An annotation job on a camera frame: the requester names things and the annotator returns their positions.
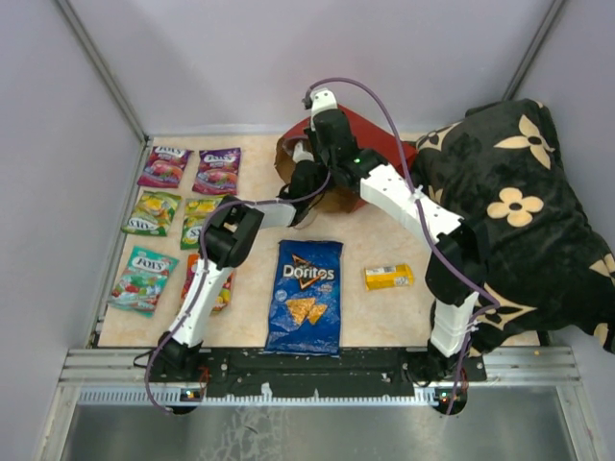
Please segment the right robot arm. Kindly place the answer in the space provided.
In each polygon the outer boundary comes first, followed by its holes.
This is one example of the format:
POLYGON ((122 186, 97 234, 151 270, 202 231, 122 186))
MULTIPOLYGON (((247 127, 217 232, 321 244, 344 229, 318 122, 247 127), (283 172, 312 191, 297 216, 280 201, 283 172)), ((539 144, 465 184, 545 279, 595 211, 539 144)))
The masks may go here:
POLYGON ((487 272, 484 225, 441 207, 378 152, 360 148, 331 92, 324 92, 307 108, 311 150, 330 173, 332 185, 378 207, 430 249, 425 282, 435 310, 424 375, 452 379, 463 368, 471 316, 487 272))

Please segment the purple snack packet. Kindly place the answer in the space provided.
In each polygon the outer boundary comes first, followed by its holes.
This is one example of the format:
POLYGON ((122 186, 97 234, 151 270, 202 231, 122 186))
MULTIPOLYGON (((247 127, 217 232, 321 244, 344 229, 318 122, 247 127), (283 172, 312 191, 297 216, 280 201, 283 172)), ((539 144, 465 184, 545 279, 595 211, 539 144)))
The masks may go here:
POLYGON ((178 188, 191 150, 155 145, 150 150, 137 184, 156 188, 178 188))

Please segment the orange Fox's fruits packet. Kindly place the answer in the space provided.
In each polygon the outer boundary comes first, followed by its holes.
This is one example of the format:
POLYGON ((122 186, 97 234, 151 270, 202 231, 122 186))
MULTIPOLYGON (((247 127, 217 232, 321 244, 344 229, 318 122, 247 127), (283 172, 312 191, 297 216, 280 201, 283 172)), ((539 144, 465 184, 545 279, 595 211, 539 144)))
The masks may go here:
MULTIPOLYGON (((198 259, 199 255, 196 253, 190 254, 187 258, 185 280, 181 293, 181 303, 184 302, 194 279, 198 259)), ((212 307, 213 312, 220 312, 230 304, 232 298, 233 278, 234 273, 231 273, 224 282, 212 307)))

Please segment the blue snack packet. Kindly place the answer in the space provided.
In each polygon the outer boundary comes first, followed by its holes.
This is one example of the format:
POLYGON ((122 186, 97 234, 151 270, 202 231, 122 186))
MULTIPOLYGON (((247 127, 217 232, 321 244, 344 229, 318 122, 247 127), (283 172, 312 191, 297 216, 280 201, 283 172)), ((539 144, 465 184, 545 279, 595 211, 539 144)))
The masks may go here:
POLYGON ((282 240, 278 250, 264 350, 339 355, 343 244, 282 240))

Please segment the teal Fox's candy packet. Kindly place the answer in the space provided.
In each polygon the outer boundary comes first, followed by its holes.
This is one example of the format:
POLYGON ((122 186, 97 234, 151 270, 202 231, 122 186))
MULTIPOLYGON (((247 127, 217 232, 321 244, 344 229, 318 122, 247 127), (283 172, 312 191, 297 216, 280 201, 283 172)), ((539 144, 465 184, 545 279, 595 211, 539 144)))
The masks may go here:
POLYGON ((134 246, 118 282, 107 297, 114 308, 152 317, 179 260, 134 246))

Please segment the green Fox's spring tea packet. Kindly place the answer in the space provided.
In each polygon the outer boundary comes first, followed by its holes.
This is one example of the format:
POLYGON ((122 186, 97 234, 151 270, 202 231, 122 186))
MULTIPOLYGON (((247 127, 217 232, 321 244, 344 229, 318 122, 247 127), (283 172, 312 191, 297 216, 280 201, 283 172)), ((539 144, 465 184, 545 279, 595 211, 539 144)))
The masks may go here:
POLYGON ((206 218, 222 202, 223 196, 207 196, 206 198, 189 198, 184 204, 184 220, 180 239, 181 250, 196 250, 199 248, 199 238, 206 218))

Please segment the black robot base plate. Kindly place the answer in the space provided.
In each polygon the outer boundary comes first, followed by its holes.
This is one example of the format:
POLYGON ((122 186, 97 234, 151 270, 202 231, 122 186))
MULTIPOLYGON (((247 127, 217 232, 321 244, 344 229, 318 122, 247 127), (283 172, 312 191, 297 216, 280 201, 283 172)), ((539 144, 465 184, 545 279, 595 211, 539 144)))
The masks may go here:
POLYGON ((209 398, 411 397, 416 385, 455 378, 458 358, 420 347, 343 348, 337 356, 267 353, 262 348, 200 349, 187 373, 153 372, 153 383, 194 382, 209 398))

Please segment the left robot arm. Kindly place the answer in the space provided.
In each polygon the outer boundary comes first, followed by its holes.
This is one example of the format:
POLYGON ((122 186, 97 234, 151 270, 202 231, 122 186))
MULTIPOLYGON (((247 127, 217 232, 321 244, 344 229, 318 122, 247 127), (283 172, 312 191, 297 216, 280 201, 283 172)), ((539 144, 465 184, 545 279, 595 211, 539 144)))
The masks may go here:
POLYGON ((161 372, 187 381, 198 374, 206 324, 223 283, 247 259, 260 231, 299 224, 331 182, 332 174, 324 166, 302 160, 278 197, 222 200, 201 230, 194 278, 179 314, 148 357, 146 378, 161 372))

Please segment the yellow snack bar packet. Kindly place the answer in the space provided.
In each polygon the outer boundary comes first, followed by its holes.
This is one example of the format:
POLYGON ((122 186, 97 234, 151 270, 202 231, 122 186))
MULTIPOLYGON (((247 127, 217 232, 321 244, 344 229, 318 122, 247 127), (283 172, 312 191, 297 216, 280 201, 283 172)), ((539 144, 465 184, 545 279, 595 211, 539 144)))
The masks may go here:
POLYGON ((363 275, 366 289, 369 291, 411 286, 414 283, 413 273, 405 263, 366 268, 363 275))

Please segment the red paper bag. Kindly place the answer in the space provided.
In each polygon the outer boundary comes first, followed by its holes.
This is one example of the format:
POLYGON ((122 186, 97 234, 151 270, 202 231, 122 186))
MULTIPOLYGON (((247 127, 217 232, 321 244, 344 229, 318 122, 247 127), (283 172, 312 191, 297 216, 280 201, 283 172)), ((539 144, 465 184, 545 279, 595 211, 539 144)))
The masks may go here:
MULTIPOLYGON (((375 150, 393 165, 400 175, 402 175, 402 162, 394 136, 360 114, 344 106, 342 106, 341 109, 345 111, 349 118, 351 130, 357 139, 358 147, 375 150)), ((286 153, 283 145, 289 139, 302 138, 307 141, 308 149, 311 151, 308 137, 305 135, 305 128, 308 126, 308 123, 309 118, 297 123, 283 134, 277 142, 274 167, 283 180, 284 186, 290 183, 291 175, 296 164, 286 153)), ((331 179, 330 188, 324 193, 324 197, 320 201, 317 201, 315 198, 312 204, 319 212, 323 213, 353 213, 364 206, 365 202, 359 198, 358 193, 355 193, 348 187, 334 185, 333 179, 331 179)))

